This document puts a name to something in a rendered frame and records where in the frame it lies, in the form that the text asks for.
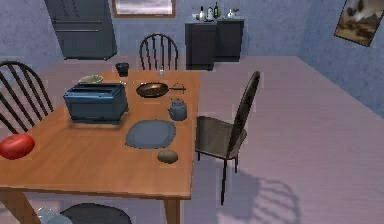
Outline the brown wooden dining table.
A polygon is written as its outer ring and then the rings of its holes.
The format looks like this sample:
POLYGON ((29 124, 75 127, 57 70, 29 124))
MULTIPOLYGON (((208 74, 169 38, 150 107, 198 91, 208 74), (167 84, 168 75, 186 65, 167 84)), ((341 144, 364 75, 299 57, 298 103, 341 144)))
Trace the brown wooden dining table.
POLYGON ((0 202, 20 224, 40 224, 26 198, 29 192, 159 199, 168 224, 182 224, 181 203, 191 197, 200 75, 196 71, 132 70, 124 82, 182 84, 181 98, 187 118, 176 126, 171 149, 178 154, 173 164, 157 159, 157 151, 126 146, 126 134, 136 122, 167 119, 174 92, 141 98, 139 84, 125 85, 129 110, 119 125, 75 124, 66 106, 36 124, 31 135, 35 148, 17 160, 0 158, 0 202))

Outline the blue grey plate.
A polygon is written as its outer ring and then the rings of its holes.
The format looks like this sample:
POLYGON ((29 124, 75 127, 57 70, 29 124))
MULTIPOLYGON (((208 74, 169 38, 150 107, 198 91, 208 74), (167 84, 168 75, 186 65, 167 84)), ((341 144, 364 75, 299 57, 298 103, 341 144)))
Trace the blue grey plate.
POLYGON ((171 121, 142 120, 135 123, 126 134, 126 145, 139 149, 168 147, 176 135, 171 121))

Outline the dark round chair seat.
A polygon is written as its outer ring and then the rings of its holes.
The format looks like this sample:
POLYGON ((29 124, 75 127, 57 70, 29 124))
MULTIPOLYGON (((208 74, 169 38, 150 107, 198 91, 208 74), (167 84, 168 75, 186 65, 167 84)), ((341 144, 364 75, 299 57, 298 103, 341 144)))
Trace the dark round chair seat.
POLYGON ((80 203, 61 212, 73 224, 132 224, 123 210, 95 203, 80 203))

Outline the dark grey fridge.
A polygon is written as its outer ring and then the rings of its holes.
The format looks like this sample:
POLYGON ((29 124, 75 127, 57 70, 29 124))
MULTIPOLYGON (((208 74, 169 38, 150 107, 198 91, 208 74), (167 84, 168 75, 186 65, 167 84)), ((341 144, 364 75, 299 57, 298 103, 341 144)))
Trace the dark grey fridge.
POLYGON ((117 53, 108 0, 44 0, 64 59, 108 60, 117 53))

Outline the wood framed window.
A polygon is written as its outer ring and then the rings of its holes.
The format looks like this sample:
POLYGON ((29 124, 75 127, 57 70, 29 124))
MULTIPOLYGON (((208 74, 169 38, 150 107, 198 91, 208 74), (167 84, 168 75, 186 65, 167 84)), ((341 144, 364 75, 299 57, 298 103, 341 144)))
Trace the wood framed window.
POLYGON ((175 0, 111 0, 116 17, 174 17, 175 0))

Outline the brown potato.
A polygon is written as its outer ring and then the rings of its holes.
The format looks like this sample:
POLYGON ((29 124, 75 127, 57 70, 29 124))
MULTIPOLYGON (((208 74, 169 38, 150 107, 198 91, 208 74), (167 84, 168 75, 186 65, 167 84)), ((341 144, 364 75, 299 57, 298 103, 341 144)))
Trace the brown potato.
POLYGON ((160 151, 157 155, 160 162, 172 164, 178 160, 178 154, 171 149, 160 151))

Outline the blue grey kettle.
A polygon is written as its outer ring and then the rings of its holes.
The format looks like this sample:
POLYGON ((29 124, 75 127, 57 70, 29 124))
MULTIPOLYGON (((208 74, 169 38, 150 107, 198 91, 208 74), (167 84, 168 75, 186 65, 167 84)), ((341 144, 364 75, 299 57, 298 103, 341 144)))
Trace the blue grey kettle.
POLYGON ((187 118, 187 105, 183 99, 175 98, 171 101, 168 112, 172 120, 183 121, 187 118))

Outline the red tomato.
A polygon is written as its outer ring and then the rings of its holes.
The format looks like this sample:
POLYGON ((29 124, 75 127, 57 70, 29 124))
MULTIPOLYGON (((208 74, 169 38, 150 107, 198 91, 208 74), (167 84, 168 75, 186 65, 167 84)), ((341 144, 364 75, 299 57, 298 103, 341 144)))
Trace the red tomato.
POLYGON ((0 142, 0 156, 15 160, 28 155, 35 147, 35 140, 28 134, 13 134, 0 142))

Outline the pale green bowl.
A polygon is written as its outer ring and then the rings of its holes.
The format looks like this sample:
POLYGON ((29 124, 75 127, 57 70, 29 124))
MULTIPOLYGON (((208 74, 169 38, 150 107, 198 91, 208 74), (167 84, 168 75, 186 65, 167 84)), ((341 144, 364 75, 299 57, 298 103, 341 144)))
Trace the pale green bowl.
POLYGON ((98 84, 103 81, 101 75, 88 75, 79 79, 79 83, 98 84))

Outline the black mug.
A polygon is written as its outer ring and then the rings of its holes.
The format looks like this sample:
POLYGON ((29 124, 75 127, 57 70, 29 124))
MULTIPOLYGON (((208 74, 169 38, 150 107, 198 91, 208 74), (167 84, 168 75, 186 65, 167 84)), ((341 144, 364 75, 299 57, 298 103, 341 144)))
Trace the black mug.
POLYGON ((126 62, 116 63, 115 68, 119 74, 120 77, 127 77, 128 76, 128 70, 129 70, 129 64, 126 62))

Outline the black frying pan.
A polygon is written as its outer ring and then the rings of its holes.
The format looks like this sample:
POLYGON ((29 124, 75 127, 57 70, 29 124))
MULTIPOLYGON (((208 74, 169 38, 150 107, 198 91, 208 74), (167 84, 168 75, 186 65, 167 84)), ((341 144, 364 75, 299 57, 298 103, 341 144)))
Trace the black frying pan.
POLYGON ((144 83, 136 88, 136 93, 143 98, 158 98, 170 90, 185 91, 185 87, 169 87, 165 83, 144 83))

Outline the framed brown landscape picture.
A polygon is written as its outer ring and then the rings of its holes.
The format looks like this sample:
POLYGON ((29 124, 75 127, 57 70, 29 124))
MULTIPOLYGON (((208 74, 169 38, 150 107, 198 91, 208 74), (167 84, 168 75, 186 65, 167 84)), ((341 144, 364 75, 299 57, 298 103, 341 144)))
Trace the framed brown landscape picture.
POLYGON ((384 0, 345 0, 334 35, 369 47, 384 17, 384 0))

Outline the black kitchen cabinet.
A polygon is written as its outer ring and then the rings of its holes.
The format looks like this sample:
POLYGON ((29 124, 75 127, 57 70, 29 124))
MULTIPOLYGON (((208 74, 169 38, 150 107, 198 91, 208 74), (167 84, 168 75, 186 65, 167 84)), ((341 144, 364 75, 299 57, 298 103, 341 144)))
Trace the black kitchen cabinet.
POLYGON ((216 62, 239 62, 244 19, 185 23, 187 70, 212 71, 216 62))

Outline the clear glass bottle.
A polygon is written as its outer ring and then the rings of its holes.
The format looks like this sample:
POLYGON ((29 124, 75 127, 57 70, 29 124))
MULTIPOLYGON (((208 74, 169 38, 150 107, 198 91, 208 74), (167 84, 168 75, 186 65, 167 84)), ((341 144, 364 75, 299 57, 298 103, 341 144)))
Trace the clear glass bottle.
POLYGON ((41 224, 73 224, 66 216, 54 212, 50 207, 41 207, 37 210, 41 224))

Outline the blue grey toaster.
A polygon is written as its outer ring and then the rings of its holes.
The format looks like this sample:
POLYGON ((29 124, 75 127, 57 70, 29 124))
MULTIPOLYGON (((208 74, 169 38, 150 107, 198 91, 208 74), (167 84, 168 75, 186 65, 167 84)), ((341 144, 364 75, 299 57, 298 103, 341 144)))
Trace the blue grey toaster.
POLYGON ((125 86, 120 83, 78 83, 63 98, 74 123, 118 125, 129 110, 125 86))

